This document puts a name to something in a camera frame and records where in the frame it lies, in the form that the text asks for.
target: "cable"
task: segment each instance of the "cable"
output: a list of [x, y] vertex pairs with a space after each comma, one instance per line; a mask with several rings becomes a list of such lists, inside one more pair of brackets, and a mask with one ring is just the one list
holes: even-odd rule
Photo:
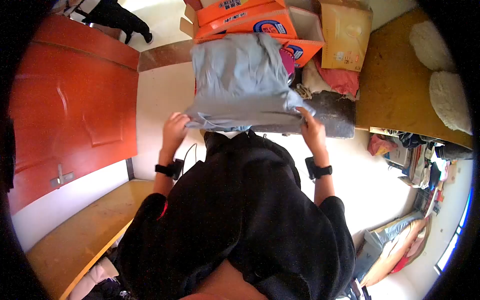
[[187, 155], [190, 152], [190, 150], [193, 148], [193, 146], [195, 146], [195, 162], [197, 162], [197, 146], [198, 146], [198, 144], [194, 143], [193, 145], [190, 146], [190, 148], [188, 148], [187, 153], [185, 153], [185, 157], [183, 158], [183, 166], [181, 166], [181, 175], [182, 176], [183, 176], [183, 167], [185, 166], [185, 161], [187, 159]]

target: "door handle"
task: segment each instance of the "door handle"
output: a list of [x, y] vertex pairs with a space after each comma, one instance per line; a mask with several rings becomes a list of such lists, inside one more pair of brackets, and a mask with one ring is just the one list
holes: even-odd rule
[[75, 178], [73, 172], [62, 174], [61, 164], [58, 164], [59, 176], [50, 180], [50, 185], [52, 188], [60, 188], [61, 185], [72, 181]]

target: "black shoe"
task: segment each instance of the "black shoe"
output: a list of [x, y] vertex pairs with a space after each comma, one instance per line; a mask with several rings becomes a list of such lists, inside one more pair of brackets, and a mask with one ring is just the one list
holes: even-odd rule
[[145, 43], [151, 44], [153, 42], [153, 34], [151, 32], [144, 34]]
[[128, 45], [131, 39], [132, 39], [132, 34], [127, 34], [127, 37], [125, 38], [125, 45]]

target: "window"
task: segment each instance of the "window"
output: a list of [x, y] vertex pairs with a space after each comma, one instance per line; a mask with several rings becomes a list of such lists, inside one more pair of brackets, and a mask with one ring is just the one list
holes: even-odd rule
[[463, 215], [462, 215], [462, 218], [460, 219], [460, 223], [458, 223], [456, 232], [453, 235], [452, 240], [448, 244], [448, 247], [443, 253], [442, 257], [440, 257], [440, 260], [437, 262], [437, 264], [434, 267], [438, 275], [440, 275], [444, 271], [445, 266], [448, 264], [448, 260], [450, 259], [450, 256], [452, 255], [452, 252], [456, 247], [456, 243], [458, 242], [458, 236], [462, 233], [462, 229], [465, 224], [465, 218], [468, 214], [468, 209], [470, 207], [470, 200], [472, 198], [472, 194], [473, 194], [473, 189], [470, 189], [470, 194], [468, 195], [467, 204], [465, 205], [465, 210], [463, 211]]

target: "black wristband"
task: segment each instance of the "black wristband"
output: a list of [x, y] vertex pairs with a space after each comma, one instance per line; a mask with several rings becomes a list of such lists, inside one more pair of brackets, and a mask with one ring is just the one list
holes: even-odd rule
[[305, 159], [305, 164], [307, 165], [308, 175], [311, 180], [319, 179], [323, 175], [331, 175], [333, 173], [332, 166], [321, 168], [315, 165], [313, 157], [307, 157]]
[[166, 167], [155, 165], [155, 172], [165, 174], [167, 177], [171, 177], [173, 180], [178, 180], [183, 163], [184, 161], [182, 159], [175, 159], [173, 164], [168, 164]]

